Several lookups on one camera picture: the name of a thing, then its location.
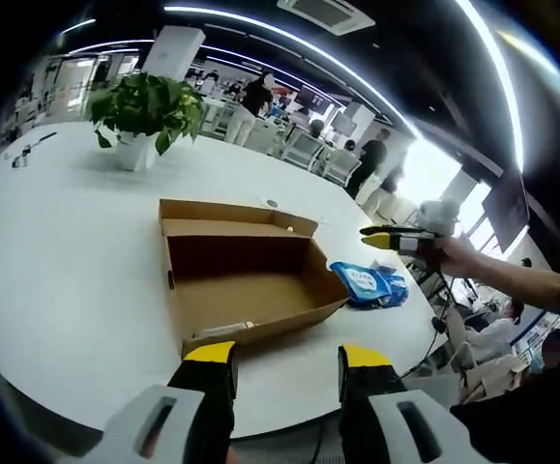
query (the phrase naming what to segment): open cardboard box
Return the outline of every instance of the open cardboard box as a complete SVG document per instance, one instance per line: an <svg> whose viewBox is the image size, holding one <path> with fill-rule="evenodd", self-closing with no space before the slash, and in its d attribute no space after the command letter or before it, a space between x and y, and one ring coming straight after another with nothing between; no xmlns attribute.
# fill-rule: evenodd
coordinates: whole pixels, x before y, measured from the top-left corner
<svg viewBox="0 0 560 464"><path fill-rule="evenodd" d="M243 206L160 200L181 356L313 326L348 294L312 239L318 224Z"/></svg>

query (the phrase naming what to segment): blue package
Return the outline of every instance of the blue package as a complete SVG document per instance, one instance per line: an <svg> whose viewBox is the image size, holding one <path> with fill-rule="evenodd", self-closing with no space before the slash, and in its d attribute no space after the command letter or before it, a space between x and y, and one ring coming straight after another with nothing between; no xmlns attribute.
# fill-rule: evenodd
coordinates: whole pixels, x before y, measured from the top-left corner
<svg viewBox="0 0 560 464"><path fill-rule="evenodd" d="M408 298L406 281L401 275L382 275L375 269L338 261L331 265L357 307L391 307Z"/></svg>

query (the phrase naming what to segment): white chair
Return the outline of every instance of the white chair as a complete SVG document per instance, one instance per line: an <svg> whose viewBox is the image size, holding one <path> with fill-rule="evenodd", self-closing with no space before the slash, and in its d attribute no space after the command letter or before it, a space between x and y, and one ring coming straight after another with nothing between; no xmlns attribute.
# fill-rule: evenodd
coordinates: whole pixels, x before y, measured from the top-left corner
<svg viewBox="0 0 560 464"><path fill-rule="evenodd" d="M280 159L310 171L324 146L322 140L295 130L284 146Z"/></svg>
<svg viewBox="0 0 560 464"><path fill-rule="evenodd" d="M334 184L346 187L350 176L361 165L359 159L345 150L340 150L334 158L325 165L322 177Z"/></svg>

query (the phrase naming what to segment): office worker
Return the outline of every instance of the office worker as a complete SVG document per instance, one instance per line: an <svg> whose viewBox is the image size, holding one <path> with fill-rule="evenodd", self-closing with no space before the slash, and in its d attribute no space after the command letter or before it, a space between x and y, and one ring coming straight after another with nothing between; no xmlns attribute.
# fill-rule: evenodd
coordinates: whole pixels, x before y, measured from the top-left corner
<svg viewBox="0 0 560 464"><path fill-rule="evenodd" d="M357 193L359 193L364 182L387 157L387 148L384 142L390 135L391 133L388 130L382 129L376 135L375 139L368 142L362 148L362 154L360 156L361 165L353 172L353 175L350 176L350 181L348 181L348 185L346 186L346 192L351 198L357 197Z"/></svg>
<svg viewBox="0 0 560 464"><path fill-rule="evenodd" d="M267 113L271 108L273 102L271 89L275 82L273 75L265 72L237 95L235 100L240 101L241 104L234 111L228 123L225 142L241 147L245 145L260 110Z"/></svg>

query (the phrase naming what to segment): white table surface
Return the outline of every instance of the white table surface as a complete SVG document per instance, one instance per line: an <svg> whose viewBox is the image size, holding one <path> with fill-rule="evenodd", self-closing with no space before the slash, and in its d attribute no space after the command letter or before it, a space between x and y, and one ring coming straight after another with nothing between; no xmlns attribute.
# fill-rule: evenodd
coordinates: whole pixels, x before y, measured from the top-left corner
<svg viewBox="0 0 560 464"><path fill-rule="evenodd" d="M0 373L45 408L103 430L179 365L162 274L162 197L280 208L319 222L330 261L397 267L410 297L397 308L340 309L239 363L233 437L278 430L339 407L337 348L387 355L402 373L434 336L432 310L391 252L360 242L370 221L341 189L256 152L199 137L145 173L116 170L87 123L31 130L5 153L57 131L30 167L0 156ZM446 341L439 335L434 349Z"/></svg>

